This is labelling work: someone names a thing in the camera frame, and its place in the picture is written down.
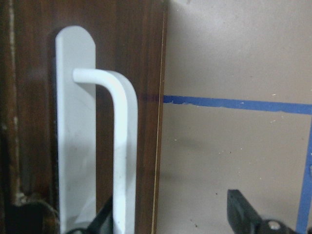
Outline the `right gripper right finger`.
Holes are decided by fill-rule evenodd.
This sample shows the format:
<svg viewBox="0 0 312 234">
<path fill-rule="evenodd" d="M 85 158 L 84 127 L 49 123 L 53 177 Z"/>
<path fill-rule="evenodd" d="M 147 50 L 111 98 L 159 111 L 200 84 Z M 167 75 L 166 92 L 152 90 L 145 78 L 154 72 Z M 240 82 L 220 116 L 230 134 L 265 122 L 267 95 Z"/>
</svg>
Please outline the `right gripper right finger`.
<svg viewBox="0 0 312 234">
<path fill-rule="evenodd" d="M 283 222 L 263 219 L 240 190 L 227 191 L 227 220 L 235 234 L 294 234 Z"/>
</svg>

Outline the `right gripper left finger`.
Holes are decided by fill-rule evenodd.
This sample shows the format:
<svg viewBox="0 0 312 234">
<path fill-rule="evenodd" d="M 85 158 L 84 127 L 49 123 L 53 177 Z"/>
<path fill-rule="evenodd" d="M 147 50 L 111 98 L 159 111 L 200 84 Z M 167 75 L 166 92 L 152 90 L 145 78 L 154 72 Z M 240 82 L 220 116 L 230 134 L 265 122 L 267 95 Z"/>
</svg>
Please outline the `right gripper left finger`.
<svg viewBox="0 0 312 234">
<path fill-rule="evenodd" d="M 113 234 L 113 196 L 107 200 L 99 213 L 86 228 L 74 228 L 67 234 Z"/>
</svg>

